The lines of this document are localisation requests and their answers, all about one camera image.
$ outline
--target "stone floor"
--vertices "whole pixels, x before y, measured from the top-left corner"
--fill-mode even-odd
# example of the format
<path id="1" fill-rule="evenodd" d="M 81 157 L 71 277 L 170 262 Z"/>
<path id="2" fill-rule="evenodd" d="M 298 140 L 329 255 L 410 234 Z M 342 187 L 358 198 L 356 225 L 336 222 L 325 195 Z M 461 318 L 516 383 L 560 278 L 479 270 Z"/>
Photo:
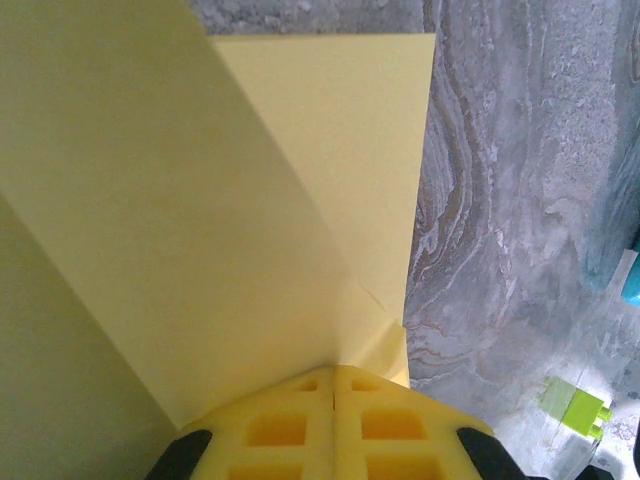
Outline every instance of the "stone floor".
<path id="1" fill-rule="evenodd" d="M 592 461 L 637 478 L 640 309 L 619 293 L 640 224 L 640 2 L 192 5 L 212 34 L 437 32 L 405 315 L 412 386 L 489 422 L 530 475 L 572 479 Z M 612 402 L 601 444 L 540 410 L 552 375 Z"/>

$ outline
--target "square hole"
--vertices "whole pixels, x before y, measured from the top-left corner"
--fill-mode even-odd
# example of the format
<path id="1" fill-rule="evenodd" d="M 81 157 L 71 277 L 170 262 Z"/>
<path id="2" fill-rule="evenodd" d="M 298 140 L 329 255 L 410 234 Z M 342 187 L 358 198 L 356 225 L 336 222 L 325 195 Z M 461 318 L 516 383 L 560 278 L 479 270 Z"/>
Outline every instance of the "square hole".
<path id="1" fill-rule="evenodd" d="M 302 467 L 292 465 L 258 465 L 231 467 L 229 480 L 301 480 Z"/>
<path id="2" fill-rule="evenodd" d="M 429 457 L 367 457 L 367 474 L 369 480 L 445 480 L 440 462 Z"/>
<path id="3" fill-rule="evenodd" d="M 354 378 L 353 380 L 351 380 L 351 390 L 354 390 L 356 392 L 375 392 L 376 390 L 380 390 L 380 387 L 367 380 Z"/>
<path id="4" fill-rule="evenodd" d="M 247 432 L 250 447 L 304 445 L 307 417 L 288 413 L 262 415 L 256 418 Z"/>
<path id="5" fill-rule="evenodd" d="M 362 414 L 365 440 L 421 440 L 427 438 L 422 420 L 408 410 L 369 410 Z"/>
<path id="6" fill-rule="evenodd" d="M 318 381 L 314 378 L 307 380 L 301 385 L 298 385 L 295 390 L 299 392 L 315 392 L 318 389 Z"/>

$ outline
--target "blue plastic object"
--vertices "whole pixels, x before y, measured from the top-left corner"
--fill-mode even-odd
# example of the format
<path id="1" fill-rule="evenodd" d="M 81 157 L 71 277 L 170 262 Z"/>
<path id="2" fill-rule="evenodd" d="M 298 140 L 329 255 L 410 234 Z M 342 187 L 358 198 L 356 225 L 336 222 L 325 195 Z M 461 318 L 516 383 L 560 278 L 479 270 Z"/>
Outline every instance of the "blue plastic object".
<path id="1" fill-rule="evenodd" d="M 640 253 L 640 242 L 636 242 L 633 249 Z M 624 288 L 622 289 L 622 298 L 627 303 L 640 307 L 640 255 L 633 262 L 627 281 L 624 282 Z"/>

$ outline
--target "black rubber part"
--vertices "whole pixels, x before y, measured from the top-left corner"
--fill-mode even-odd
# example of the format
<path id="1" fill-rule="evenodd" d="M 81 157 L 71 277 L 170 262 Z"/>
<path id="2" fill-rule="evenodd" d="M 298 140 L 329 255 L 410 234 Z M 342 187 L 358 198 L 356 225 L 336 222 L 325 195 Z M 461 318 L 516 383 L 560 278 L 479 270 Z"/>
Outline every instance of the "black rubber part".
<path id="1" fill-rule="evenodd" d="M 606 470 L 589 465 L 578 475 L 576 480 L 613 480 L 613 475 Z"/>
<path id="2" fill-rule="evenodd" d="M 529 480 L 498 439 L 469 427 L 457 433 L 482 480 Z"/>
<path id="3" fill-rule="evenodd" d="M 145 480 L 189 480 L 213 434 L 196 430 L 174 440 L 160 456 Z"/>
<path id="4" fill-rule="evenodd" d="M 636 472 L 640 476 L 640 445 L 638 445 L 638 437 L 640 437 L 640 423 L 638 423 L 638 433 L 636 433 L 636 443 L 633 446 L 633 463 L 636 466 Z"/>

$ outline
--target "green lego brick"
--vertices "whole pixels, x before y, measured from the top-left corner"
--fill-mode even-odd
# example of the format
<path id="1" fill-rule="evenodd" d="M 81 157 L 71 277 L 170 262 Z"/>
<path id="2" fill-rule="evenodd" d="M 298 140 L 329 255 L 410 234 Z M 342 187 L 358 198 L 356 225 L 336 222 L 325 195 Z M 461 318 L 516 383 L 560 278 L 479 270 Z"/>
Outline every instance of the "green lego brick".
<path id="1" fill-rule="evenodd" d="M 602 427 L 595 424 L 597 419 L 608 422 L 612 415 L 603 400 L 558 377 L 547 379 L 546 389 L 540 396 L 540 408 L 572 430 L 596 440 L 601 440 L 604 433 Z"/>
<path id="2" fill-rule="evenodd" d="M 602 440 L 602 428 L 595 425 L 598 418 L 610 420 L 611 410 L 604 406 L 603 400 L 578 389 L 562 418 L 562 423 L 585 437 Z"/>

